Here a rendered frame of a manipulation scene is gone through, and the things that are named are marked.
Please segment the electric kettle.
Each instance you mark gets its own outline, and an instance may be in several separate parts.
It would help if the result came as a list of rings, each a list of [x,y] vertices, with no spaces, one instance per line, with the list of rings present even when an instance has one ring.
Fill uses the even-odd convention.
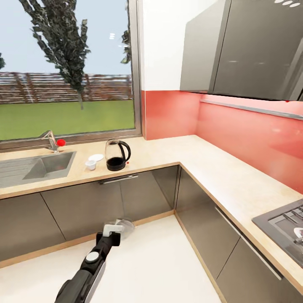
[[[117,139],[109,139],[105,142],[105,159],[107,169],[110,171],[119,171],[122,170],[129,158],[131,157],[131,150],[127,143]],[[128,150],[128,158],[125,158],[125,152],[123,149],[124,145]]]

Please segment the saucer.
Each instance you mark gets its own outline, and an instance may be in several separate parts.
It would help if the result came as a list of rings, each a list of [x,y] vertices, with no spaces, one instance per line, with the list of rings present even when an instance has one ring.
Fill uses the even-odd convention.
[[[88,160],[95,160],[95,161],[99,161],[101,159],[103,159],[103,155],[102,154],[95,154],[95,155],[92,155],[91,157],[88,158]]]

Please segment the paper coffee filter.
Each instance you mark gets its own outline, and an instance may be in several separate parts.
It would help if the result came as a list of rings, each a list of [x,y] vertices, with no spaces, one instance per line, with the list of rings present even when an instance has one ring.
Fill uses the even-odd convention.
[[[125,227],[123,232],[115,232],[120,233],[120,242],[127,240],[136,231],[134,225],[127,220],[117,220],[115,225],[121,225]]]

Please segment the coffee cup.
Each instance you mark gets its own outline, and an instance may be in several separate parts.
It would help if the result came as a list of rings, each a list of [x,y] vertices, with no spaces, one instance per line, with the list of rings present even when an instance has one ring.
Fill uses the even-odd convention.
[[[94,170],[96,168],[96,162],[95,160],[90,160],[88,162],[86,162],[86,166],[89,170]]]

